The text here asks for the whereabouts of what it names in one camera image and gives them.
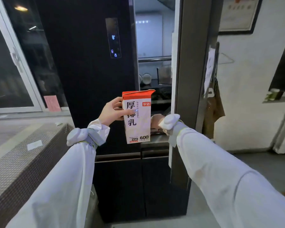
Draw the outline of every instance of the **refrigerator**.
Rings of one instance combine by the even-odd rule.
[[[223,0],[176,0],[175,53],[145,59],[137,56],[133,0],[35,1],[76,127],[86,128],[122,92],[146,88],[139,83],[138,64],[162,59],[172,60],[173,82],[152,80],[151,88],[171,94],[165,101],[153,99],[151,114],[178,113],[201,132],[206,63],[217,41]],[[110,125],[107,142],[96,150],[93,178],[104,222],[186,214],[190,178],[167,140],[158,132],[151,142],[128,145],[124,122]]]

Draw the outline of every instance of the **paper sign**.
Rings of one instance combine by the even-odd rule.
[[[61,108],[59,106],[57,96],[44,96],[44,100],[46,101],[46,105],[50,112],[59,112]]]
[[[208,53],[208,61],[207,61],[207,68],[206,68],[206,76],[205,76],[205,83],[204,83],[204,97],[206,96],[211,76],[212,76],[212,71],[213,71],[213,66],[214,66],[214,57],[215,57],[215,49],[210,49]]]
[[[1,115],[0,116],[0,118],[6,118],[7,117],[7,115]]]
[[[33,143],[30,143],[30,144],[27,144],[28,151],[30,151],[32,149],[35,149],[35,148],[37,148],[39,146],[42,146],[42,141],[41,140],[33,142]]]

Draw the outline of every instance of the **milk carton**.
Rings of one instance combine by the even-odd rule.
[[[151,95],[154,91],[122,92],[122,108],[137,110],[124,116],[127,144],[150,141]]]

